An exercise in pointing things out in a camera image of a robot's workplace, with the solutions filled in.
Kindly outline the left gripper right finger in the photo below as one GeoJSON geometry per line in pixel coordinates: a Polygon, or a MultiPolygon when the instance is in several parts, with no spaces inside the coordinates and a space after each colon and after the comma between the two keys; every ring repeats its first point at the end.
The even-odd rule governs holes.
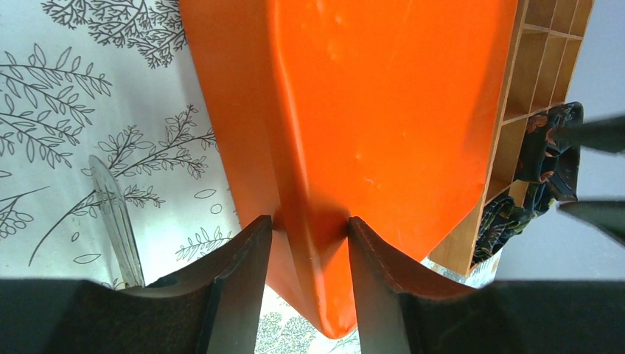
{"type": "Polygon", "coordinates": [[[349,219],[363,353],[622,353],[624,284],[450,280],[349,219]]]}

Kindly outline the orange box lid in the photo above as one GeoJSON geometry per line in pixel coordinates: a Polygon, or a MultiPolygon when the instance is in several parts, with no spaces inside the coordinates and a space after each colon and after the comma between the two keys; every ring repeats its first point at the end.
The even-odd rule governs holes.
{"type": "Polygon", "coordinates": [[[182,1],[242,226],[267,283],[331,339],[357,317],[346,225],[422,260],[476,208],[516,1],[182,1]]]}

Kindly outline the white handled metal tongs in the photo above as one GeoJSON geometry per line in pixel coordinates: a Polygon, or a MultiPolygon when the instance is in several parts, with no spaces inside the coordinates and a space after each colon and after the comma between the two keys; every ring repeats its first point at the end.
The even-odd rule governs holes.
{"type": "Polygon", "coordinates": [[[124,193],[112,172],[100,158],[90,155],[88,163],[99,200],[99,209],[119,264],[122,279],[130,288],[143,288],[146,283],[124,193]]]}

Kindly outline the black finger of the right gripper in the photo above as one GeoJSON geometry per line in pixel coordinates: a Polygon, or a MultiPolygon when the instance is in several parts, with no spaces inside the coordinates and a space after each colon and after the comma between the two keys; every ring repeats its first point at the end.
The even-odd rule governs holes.
{"type": "Polygon", "coordinates": [[[571,201],[558,209],[590,224],[624,247],[624,200],[571,201]]]}
{"type": "Polygon", "coordinates": [[[552,137],[556,141],[566,141],[575,146],[624,154],[624,114],[557,128],[552,137]]]}

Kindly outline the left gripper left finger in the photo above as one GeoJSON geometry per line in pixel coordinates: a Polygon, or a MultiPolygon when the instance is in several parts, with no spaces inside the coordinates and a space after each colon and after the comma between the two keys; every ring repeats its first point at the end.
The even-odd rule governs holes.
{"type": "Polygon", "coordinates": [[[272,220],[145,288],[89,280],[1,281],[3,353],[252,353],[272,220]]]}

